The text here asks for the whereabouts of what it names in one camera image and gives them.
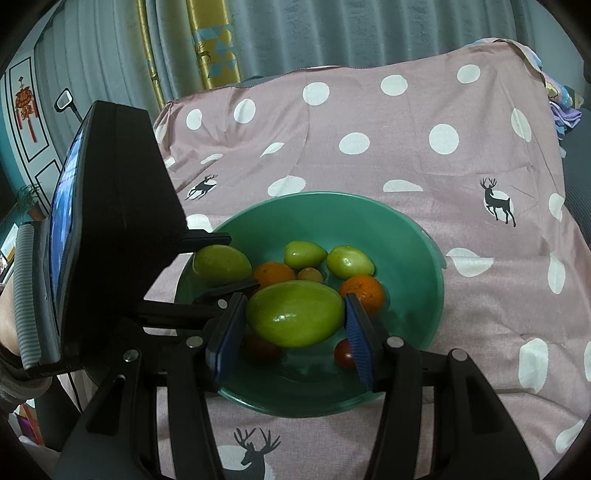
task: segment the curtain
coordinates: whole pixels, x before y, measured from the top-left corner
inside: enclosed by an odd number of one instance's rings
[[[150,79],[135,0],[66,0],[34,51],[39,100],[56,151],[66,155],[79,122],[53,103],[68,87],[84,116],[95,100],[160,109]]]
[[[101,99],[154,120],[163,102],[230,82],[236,61],[248,79],[398,63],[483,37],[533,48],[527,0],[65,0],[35,46],[35,68],[63,158],[79,126],[53,109],[65,87],[82,115]]]
[[[242,78],[303,67],[372,67],[479,38],[532,48],[527,0],[228,0]]]

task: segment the teal bowl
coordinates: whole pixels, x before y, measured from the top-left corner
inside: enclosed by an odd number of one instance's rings
[[[375,277],[386,291],[378,318],[388,333],[427,349],[443,310],[445,259],[435,242],[414,221],[374,200],[345,193],[309,192],[273,198],[250,207],[220,225],[231,245],[243,252],[253,269],[266,261],[283,262],[293,240],[317,243],[326,251],[352,245],[376,266]],[[193,273],[192,257],[178,281],[175,302],[191,303],[203,292]],[[342,280],[321,270],[330,287]],[[280,417],[318,417],[349,410],[377,398],[356,372],[334,360],[339,330],[306,348],[286,349],[280,361],[255,365],[239,357],[220,395],[261,413]]]

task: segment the pink bedsheet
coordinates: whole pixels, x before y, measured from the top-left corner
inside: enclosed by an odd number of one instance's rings
[[[416,220],[448,262],[430,350],[468,351],[540,473],[556,464],[591,411],[591,255],[563,207],[542,77],[518,48],[480,44],[202,92],[169,103],[155,134],[192,228],[211,231],[270,196],[311,190],[368,196]],[[172,301],[187,259],[163,272],[149,298]],[[249,468],[244,478],[353,480],[365,470],[381,401],[298,420],[222,398],[209,408],[222,462]],[[428,394],[423,410],[419,473],[429,462]],[[243,466],[233,433],[254,427],[281,435],[281,445]],[[253,439],[262,448],[259,432]],[[171,474],[165,433],[161,447]]]

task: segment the cherry tomato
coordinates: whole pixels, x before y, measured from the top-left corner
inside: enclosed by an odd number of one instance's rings
[[[341,340],[335,347],[335,361],[343,368],[347,370],[353,370],[355,368],[355,361],[351,354],[351,347],[347,339]]]
[[[250,361],[266,364],[279,360],[283,355],[283,348],[249,333],[242,339],[242,352]]]

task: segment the black cable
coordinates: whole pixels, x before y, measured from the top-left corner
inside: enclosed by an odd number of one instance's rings
[[[78,405],[78,409],[82,412],[82,405],[80,404],[80,397],[78,396],[78,390],[74,385],[74,380],[72,380],[72,374],[68,372],[68,378],[70,379],[70,384],[72,385],[72,389],[74,390],[74,396],[76,397],[76,405]]]

